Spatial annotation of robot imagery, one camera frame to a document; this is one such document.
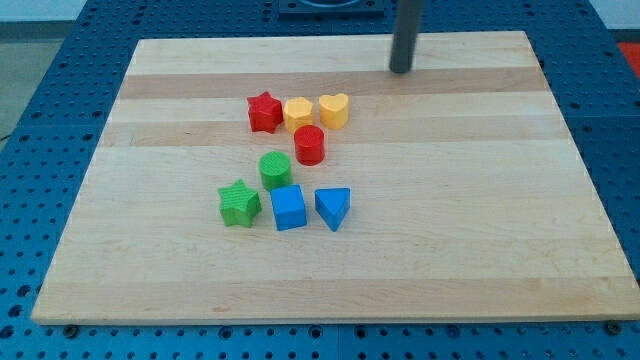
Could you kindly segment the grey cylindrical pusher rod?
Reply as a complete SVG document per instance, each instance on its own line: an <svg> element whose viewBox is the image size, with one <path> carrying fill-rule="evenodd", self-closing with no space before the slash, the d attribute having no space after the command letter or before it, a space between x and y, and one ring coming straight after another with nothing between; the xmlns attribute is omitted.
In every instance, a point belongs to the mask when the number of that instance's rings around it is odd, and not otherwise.
<svg viewBox="0 0 640 360"><path fill-rule="evenodd" d="M397 1L396 21L389 59L389 69L395 74L405 74L412 69L423 8L423 0Z"/></svg>

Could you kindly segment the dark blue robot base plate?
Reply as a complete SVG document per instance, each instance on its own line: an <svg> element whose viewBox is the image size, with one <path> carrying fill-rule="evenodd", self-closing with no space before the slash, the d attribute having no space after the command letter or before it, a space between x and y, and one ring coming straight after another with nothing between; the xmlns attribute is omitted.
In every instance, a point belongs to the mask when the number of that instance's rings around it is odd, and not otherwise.
<svg viewBox="0 0 640 360"><path fill-rule="evenodd" d="M277 0L274 2L279 18L304 16L382 16L383 0Z"/></svg>

